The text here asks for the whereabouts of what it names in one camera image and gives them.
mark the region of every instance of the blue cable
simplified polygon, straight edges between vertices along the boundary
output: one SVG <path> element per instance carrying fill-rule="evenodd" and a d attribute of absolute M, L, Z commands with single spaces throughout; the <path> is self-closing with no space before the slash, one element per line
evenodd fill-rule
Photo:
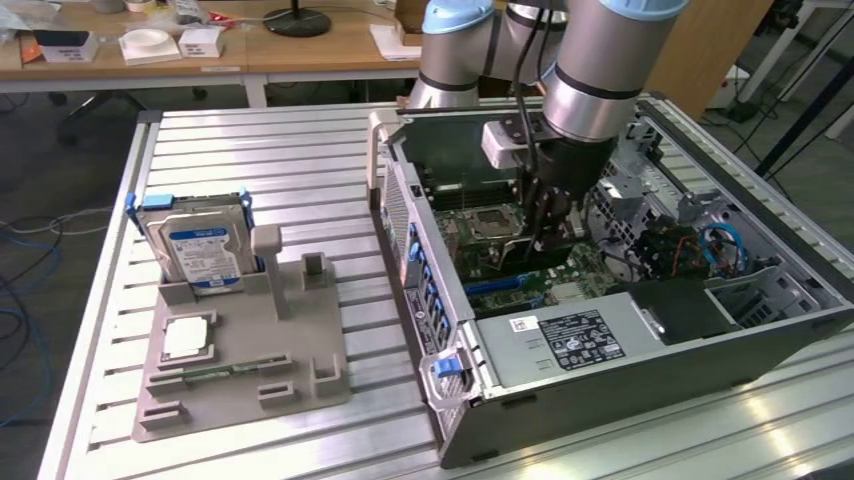
<path fill-rule="evenodd" d="M 48 243 L 34 243 L 34 242 L 25 242 L 22 240 L 18 240 L 17 238 L 14 238 L 13 236 L 10 236 L 6 233 L 2 233 L 0 231 L 0 237 L 5 238 L 8 241 L 10 241 L 12 243 L 14 243 L 16 245 L 20 245 L 21 247 L 26 247 L 26 248 L 41 248 L 44 250 L 49 250 L 52 255 L 52 259 L 50 259 L 50 263 L 48 265 L 48 268 L 45 269 L 44 273 L 38 276 L 38 278 L 36 278 L 34 280 L 29 281 L 28 283 L 16 286 L 14 287 L 14 293 L 26 293 L 29 292 L 33 288 L 36 288 L 41 282 L 44 282 L 48 277 L 50 275 L 53 275 L 53 273 L 56 272 L 56 269 L 58 268 L 58 263 L 61 260 L 61 253 L 58 248 L 56 248 L 53 245 L 48 244 Z M 8 292 L 0 292 L 0 296 L 2 297 L 8 297 L 9 293 Z"/>
<path fill-rule="evenodd" d="M 735 265 L 735 268 L 737 269 L 739 272 L 744 271 L 744 268 L 747 266 L 747 250 L 744 249 L 744 245 L 741 243 L 741 236 L 737 234 L 737 231 L 735 230 L 735 228 L 732 228 L 732 226 L 727 223 L 709 223 L 708 225 L 705 225 L 703 228 L 700 228 L 699 230 L 699 246 L 703 249 L 703 256 L 705 257 L 705 260 L 708 260 L 708 263 L 711 265 L 716 265 L 717 264 L 717 260 L 715 259 L 713 255 L 711 254 L 711 251 L 708 250 L 708 242 L 705 240 L 705 231 L 707 230 L 723 230 L 725 233 L 729 234 L 729 236 L 732 237 L 732 243 L 735 243 L 735 248 L 737 249 L 737 255 L 740 257 L 740 264 L 741 265 Z"/>
<path fill-rule="evenodd" d="M 32 332 L 36 347 L 38 348 L 38 351 L 41 353 L 41 357 L 44 360 L 44 385 L 41 387 L 41 391 L 34 396 L 34 398 L 29 401 L 26 406 L 24 406 L 24 408 L 21 408 L 16 413 L 13 413 L 12 416 L 8 417 L 5 420 L 0 421 L 0 428 L 2 428 L 8 424 L 14 422 L 17 419 L 24 417 L 24 415 L 26 415 L 38 406 L 38 404 L 46 400 L 48 395 L 50 394 L 50 388 L 53 383 L 53 380 L 52 380 L 53 367 L 50 365 L 50 355 L 48 353 L 46 341 L 44 340 L 44 335 L 41 334 L 41 329 L 38 328 L 38 324 L 36 323 L 36 321 L 28 315 L 24 315 L 20 310 L 12 310 L 12 309 L 4 308 L 4 309 L 0 309 L 0 312 L 6 313 L 9 315 L 14 315 L 22 322 L 26 322 L 26 325 L 29 326 L 29 331 Z"/>

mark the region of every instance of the wooden desk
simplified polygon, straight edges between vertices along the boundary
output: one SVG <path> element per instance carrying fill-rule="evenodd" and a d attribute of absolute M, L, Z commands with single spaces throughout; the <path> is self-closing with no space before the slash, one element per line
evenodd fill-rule
<path fill-rule="evenodd" d="M 270 10 L 289 5 L 282 0 L 201 3 L 216 12 L 248 18 L 260 18 Z M 17 42 L 0 47 L 0 93 L 242 85 L 249 106 L 265 107 L 264 85 L 270 82 L 413 78 L 417 62 L 385 61 L 368 32 L 370 23 L 389 24 L 389 20 L 380 17 L 390 18 L 392 12 L 370 0 L 338 3 L 374 15 L 321 8 L 332 18 L 332 30 L 305 39 L 277 36 L 254 22 L 249 30 L 237 28 L 224 33 L 221 58 L 181 59 L 132 67 L 124 64 L 114 39 L 125 31 L 124 24 L 142 20 L 144 15 L 129 12 L 101 15 L 88 4 L 66 3 L 61 15 L 68 25 L 90 30 L 112 41 L 101 44 L 94 61 L 81 64 L 36 60 L 21 65 Z M 334 2 L 326 0 L 314 2 L 317 4 Z"/>
<path fill-rule="evenodd" d="M 262 28 L 246 33 L 246 60 L 249 72 L 310 72 L 341 70 L 417 69 L 418 62 L 388 62 L 378 54 L 368 26 L 392 25 L 393 12 L 373 5 L 372 1 L 338 2 L 364 9 L 373 15 L 342 8 L 324 8 L 328 0 L 300 2 L 310 8 L 321 5 L 320 12 L 332 19 L 329 33 L 312 38 L 288 38 L 270 34 Z M 246 16 L 260 18 L 281 8 L 278 0 L 245 3 Z"/>
<path fill-rule="evenodd" d="M 703 112 L 725 71 L 747 43 L 772 0 L 692 0 L 664 45 L 647 89 L 661 91 L 695 118 Z M 218 59 L 185 59 L 126 67 L 117 44 L 101 45 L 89 64 L 20 65 L 17 47 L 0 48 L 0 92 L 108 90 L 204 85 L 244 85 L 249 106 L 265 107 L 269 82 L 413 78 L 417 62 L 388 62 L 368 32 L 370 23 L 388 24 L 392 12 L 370 0 L 306 0 L 332 19 L 329 33 L 313 38 L 273 35 L 257 23 L 225 32 Z M 210 10 L 260 18 L 285 0 L 202 2 Z M 364 11 L 330 8 L 352 7 Z M 142 14 L 100 15 L 90 5 L 66 3 L 62 17 L 74 28 L 117 37 L 124 23 Z"/>

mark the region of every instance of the hard drive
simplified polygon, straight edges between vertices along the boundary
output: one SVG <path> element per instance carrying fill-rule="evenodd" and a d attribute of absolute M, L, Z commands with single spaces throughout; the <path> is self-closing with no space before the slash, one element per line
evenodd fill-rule
<path fill-rule="evenodd" d="M 165 282 L 188 282 L 196 295 L 242 290 L 242 275 L 258 271 L 248 193 L 148 195 L 138 209 L 134 200 L 128 197 L 128 216 L 148 240 Z"/>

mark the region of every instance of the white box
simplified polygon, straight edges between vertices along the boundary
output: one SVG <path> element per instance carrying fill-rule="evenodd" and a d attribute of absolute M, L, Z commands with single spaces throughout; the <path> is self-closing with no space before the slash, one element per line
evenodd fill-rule
<path fill-rule="evenodd" d="M 148 63 L 168 62 L 170 60 L 181 59 L 181 52 L 177 50 L 174 40 L 169 38 L 161 46 L 149 48 L 146 50 L 138 50 L 126 46 L 122 38 L 118 38 L 118 46 L 121 47 L 121 56 L 124 57 L 124 64 L 145 65 Z"/>
<path fill-rule="evenodd" d="M 82 63 L 94 60 L 98 43 L 92 32 L 40 31 L 36 41 L 49 63 Z"/>
<path fill-rule="evenodd" d="M 744 85 L 747 85 L 747 80 L 749 80 L 749 74 L 732 65 L 725 74 L 725 78 L 720 82 L 720 87 L 715 92 L 715 96 L 711 97 L 711 100 L 708 101 L 705 109 L 713 110 L 727 108 L 735 100 L 735 95 L 741 91 Z"/>
<path fill-rule="evenodd" d="M 184 57 L 213 57 L 222 54 L 224 38 L 218 28 L 185 30 L 177 46 Z"/>

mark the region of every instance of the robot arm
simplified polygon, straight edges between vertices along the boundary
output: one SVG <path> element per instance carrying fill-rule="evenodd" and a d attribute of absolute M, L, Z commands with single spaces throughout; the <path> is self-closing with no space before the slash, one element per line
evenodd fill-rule
<path fill-rule="evenodd" d="M 585 236 L 584 197 L 687 1 L 517 0 L 503 15 L 491 0 L 431 0 L 427 5 L 410 107 L 476 105 L 477 78 L 509 79 L 525 43 L 535 48 L 523 59 L 521 83 L 537 80 L 539 58 L 548 65 L 553 61 L 543 79 L 541 115 L 489 122 L 483 133 L 492 165 L 517 169 L 516 196 L 537 251 Z M 568 9 L 568 19 L 549 11 L 552 35 L 543 43 L 540 8 L 557 7 Z"/>
<path fill-rule="evenodd" d="M 524 59 L 520 80 L 537 81 L 537 59 L 541 58 L 545 71 L 567 24 L 565 12 L 555 11 L 545 30 L 544 21 L 536 24 L 537 13 L 537 8 L 512 3 L 503 12 L 495 11 L 492 0 L 432 0 L 424 17 L 421 68 L 409 94 L 409 108 L 476 105 L 477 79 L 483 76 L 511 80 L 532 30 L 535 50 Z M 540 55 L 543 37 L 547 43 Z"/>

